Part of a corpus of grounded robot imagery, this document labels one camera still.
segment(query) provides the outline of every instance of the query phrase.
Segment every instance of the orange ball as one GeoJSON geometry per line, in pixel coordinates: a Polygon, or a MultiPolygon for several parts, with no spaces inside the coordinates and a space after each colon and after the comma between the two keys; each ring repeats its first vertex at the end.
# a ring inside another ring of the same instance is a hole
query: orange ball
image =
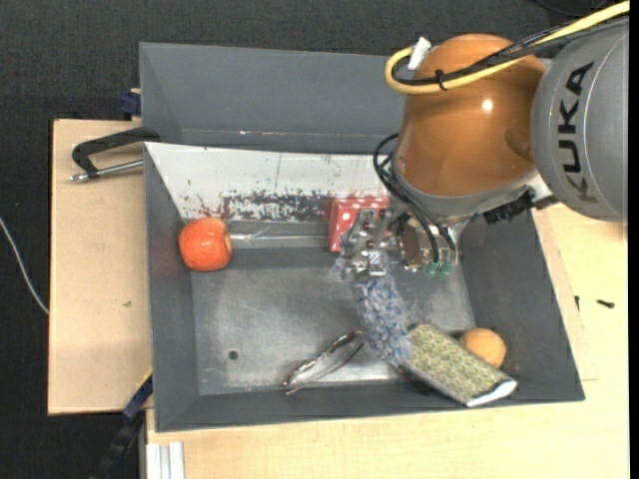
{"type": "Polygon", "coordinates": [[[479,358],[483,358],[497,369],[506,357],[506,344],[494,331],[488,328],[472,328],[465,331],[459,341],[479,358]]]}
{"type": "Polygon", "coordinates": [[[213,217],[186,224],[178,236],[184,264],[193,271],[215,271],[231,262],[233,248],[229,228],[213,217]]]}

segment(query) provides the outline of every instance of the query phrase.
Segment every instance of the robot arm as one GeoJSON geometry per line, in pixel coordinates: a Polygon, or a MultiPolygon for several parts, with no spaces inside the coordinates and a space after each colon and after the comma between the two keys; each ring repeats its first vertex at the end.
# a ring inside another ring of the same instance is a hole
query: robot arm
{"type": "MultiPolygon", "coordinates": [[[[406,267],[456,264],[456,242],[476,215],[495,223],[563,202],[588,217],[626,220],[629,8],[622,2],[515,44],[452,38],[410,80],[397,66],[412,49],[391,57],[386,80],[407,97],[399,133],[374,163],[392,193],[406,267]],[[551,61],[534,55],[557,46],[551,61]]],[[[372,233],[347,238],[348,254],[366,243],[363,256],[375,257],[372,233]]]]}

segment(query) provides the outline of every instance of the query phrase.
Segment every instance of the white cable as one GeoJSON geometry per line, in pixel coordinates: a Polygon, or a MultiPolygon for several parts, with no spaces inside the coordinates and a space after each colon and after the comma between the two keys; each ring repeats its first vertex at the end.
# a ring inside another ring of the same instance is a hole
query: white cable
{"type": "Polygon", "coordinates": [[[33,299],[35,299],[36,303],[40,306],[40,308],[44,310],[45,313],[48,314],[49,309],[47,308],[47,305],[44,304],[44,301],[42,301],[42,298],[40,297],[35,287],[33,286],[33,282],[31,282],[31,278],[29,278],[29,274],[27,273],[27,268],[24,265],[24,261],[22,260],[22,255],[20,255],[20,251],[18,250],[18,246],[16,246],[16,243],[14,242],[13,237],[11,236],[11,233],[9,233],[9,230],[7,229],[7,226],[4,223],[4,220],[2,220],[2,217],[0,217],[0,227],[2,228],[2,231],[4,231],[4,234],[7,237],[7,240],[9,241],[11,248],[13,248],[13,253],[15,253],[16,260],[18,261],[18,264],[20,265],[22,276],[27,282],[27,286],[29,287],[31,294],[33,295],[33,299]]]}

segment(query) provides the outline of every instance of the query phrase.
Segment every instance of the white object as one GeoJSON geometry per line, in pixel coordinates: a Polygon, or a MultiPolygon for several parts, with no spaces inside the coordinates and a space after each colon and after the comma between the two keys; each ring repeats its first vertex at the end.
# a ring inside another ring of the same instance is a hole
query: white object
{"type": "Polygon", "coordinates": [[[185,479],[184,444],[147,444],[147,479],[185,479]]]}
{"type": "Polygon", "coordinates": [[[428,52],[430,51],[430,46],[431,46],[430,41],[428,41],[427,39],[424,39],[423,37],[420,37],[417,40],[412,50],[412,55],[410,56],[410,59],[408,60],[408,69],[410,71],[414,71],[415,69],[419,67],[423,59],[425,59],[426,55],[428,55],[428,52]]]}

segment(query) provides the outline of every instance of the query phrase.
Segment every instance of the gray tray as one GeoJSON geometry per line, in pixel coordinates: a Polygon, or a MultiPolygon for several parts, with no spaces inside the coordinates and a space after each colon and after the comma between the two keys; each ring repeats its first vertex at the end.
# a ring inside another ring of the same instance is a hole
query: gray tray
{"type": "MultiPolygon", "coordinates": [[[[383,86],[382,65],[382,59],[353,55],[143,48],[145,126],[159,131],[164,142],[207,145],[145,149],[159,431],[460,408],[416,389],[365,348],[312,388],[292,396],[282,389],[296,365],[359,327],[350,290],[331,271],[336,255],[323,241],[322,215],[330,197],[379,187],[366,167],[344,181],[327,177],[325,169],[313,174],[309,165],[329,165],[335,153],[368,158],[362,154],[398,127],[402,99],[383,86]],[[231,83],[238,79],[244,82],[231,83]],[[287,178],[276,169],[273,180],[257,167],[260,162],[236,152],[234,165],[233,152],[208,147],[228,145],[302,151],[310,153],[309,163],[303,176],[291,167],[287,178]],[[224,175],[225,169],[234,174],[224,175]],[[257,187],[251,189],[251,182],[257,187]],[[285,219],[265,222],[264,201],[255,200],[248,212],[231,215],[232,233],[268,226],[269,239],[259,246],[236,242],[233,261],[223,271],[188,271],[177,250],[184,223],[229,204],[233,208],[255,193],[269,197],[271,210],[288,208],[290,194],[304,194],[313,203],[303,218],[284,212],[285,219]],[[286,238],[285,247],[278,236],[286,238]]],[[[445,280],[394,270],[409,306],[407,318],[448,331],[476,324],[502,334],[509,345],[504,368],[519,380],[519,389],[499,405],[582,399],[532,220],[522,215],[493,227],[476,220],[464,233],[462,253],[462,268],[445,280]]]]}

